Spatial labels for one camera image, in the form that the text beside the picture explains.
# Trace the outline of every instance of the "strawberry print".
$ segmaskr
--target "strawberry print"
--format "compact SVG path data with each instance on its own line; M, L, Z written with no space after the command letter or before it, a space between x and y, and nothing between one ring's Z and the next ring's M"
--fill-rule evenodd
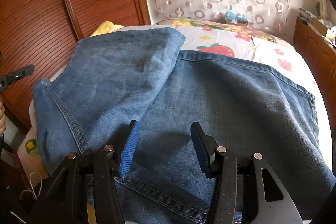
M208 31L210 32L212 30L212 28L210 28L209 26L207 25L204 25L203 28L202 28L203 31Z
M279 59L278 64L279 64L280 67L282 67L285 70L293 71L293 67L292 67L291 63L286 61L286 60Z
M243 40L245 40L247 42L251 41L251 37L249 35L246 35L246 34L236 34L235 37L243 39Z
M235 57L233 50L227 46L219 45L218 43L212 44L210 47L200 46L196 47L200 52L212 52L229 57Z
M280 51L278 48L275 48L274 51L276 54L280 54L281 56L284 56L284 53Z

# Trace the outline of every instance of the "floral bedsheet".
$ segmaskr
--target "floral bedsheet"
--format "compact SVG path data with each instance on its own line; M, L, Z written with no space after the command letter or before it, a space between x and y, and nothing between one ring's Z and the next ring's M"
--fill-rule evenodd
M210 21L202 21L202 20L194 20L194 19L182 19L182 18L173 18L173 19L166 19L162 20L157 23L157 25L175 25L175 26L189 26L189 27L202 27L204 31L211 31L212 29L235 32L241 37L257 37L261 38L287 48L290 48L295 52L295 49L292 45L290 45L285 40L275 37L273 35L254 30L244 26L234 26Z

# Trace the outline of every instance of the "metal screw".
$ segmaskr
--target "metal screw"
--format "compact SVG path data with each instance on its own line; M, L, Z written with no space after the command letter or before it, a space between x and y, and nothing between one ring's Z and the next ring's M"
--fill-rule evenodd
M226 152L226 147L225 146L218 146L217 151L220 153L225 153Z
M260 153L255 153L253 156L254 156L257 160L262 160L262 158L263 158L262 154L260 154Z
M114 149L114 147L113 147L113 145L111 145L111 144L108 144L108 145L105 145L104 146L104 150L106 151L106 152L110 152L110 151L112 151Z
M68 154L68 159L74 159L74 158L76 158L76 156L77 156L77 154L75 153L75 152L70 152L69 154Z

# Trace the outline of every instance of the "wooden cabinet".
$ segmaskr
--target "wooden cabinet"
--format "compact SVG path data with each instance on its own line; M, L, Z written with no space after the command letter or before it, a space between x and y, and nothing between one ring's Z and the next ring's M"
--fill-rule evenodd
M331 128L336 128L336 50L310 27L296 21L293 45L321 91Z

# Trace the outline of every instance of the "white string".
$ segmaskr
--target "white string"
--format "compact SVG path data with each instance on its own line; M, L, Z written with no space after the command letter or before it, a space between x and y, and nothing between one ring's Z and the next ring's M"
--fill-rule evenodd
M32 174L38 174L39 177L40 177L40 182L41 182L41 184L40 184L39 194L38 194L37 196L36 196L36 193L35 193L33 184L32 184ZM33 172L33 173L31 173L31 174L29 175L29 183L30 183L30 186L31 186L31 190L30 190L30 189L28 189L28 190L23 190L23 191L21 192L21 194L20 194L20 200L22 200L22 194L23 194L24 192L31 192L31 193L33 193L33 198L34 198L34 199L38 199L38 197L40 196L40 194L41 194L41 190L42 190L42 176L40 175L40 173L38 173L38 172Z
M12 215L15 215L19 220L21 220L24 224L26 224L26 221L23 221L16 213L10 212Z

